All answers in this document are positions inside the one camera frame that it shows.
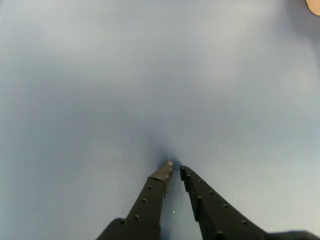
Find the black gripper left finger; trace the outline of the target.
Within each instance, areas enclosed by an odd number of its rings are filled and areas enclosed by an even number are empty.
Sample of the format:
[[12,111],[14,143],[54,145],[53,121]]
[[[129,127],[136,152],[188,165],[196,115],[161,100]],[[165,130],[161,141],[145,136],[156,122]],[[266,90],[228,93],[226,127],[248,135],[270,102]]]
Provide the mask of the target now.
[[173,162],[168,160],[151,174],[126,218],[116,218],[99,240],[159,240],[163,201],[169,192]]

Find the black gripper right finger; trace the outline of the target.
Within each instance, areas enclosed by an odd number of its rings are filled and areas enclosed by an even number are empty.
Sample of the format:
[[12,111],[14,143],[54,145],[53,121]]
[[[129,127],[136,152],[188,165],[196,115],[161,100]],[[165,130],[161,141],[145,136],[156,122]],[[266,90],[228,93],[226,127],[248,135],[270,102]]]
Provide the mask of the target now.
[[266,232],[249,221],[198,174],[180,167],[193,215],[204,240],[264,240]]

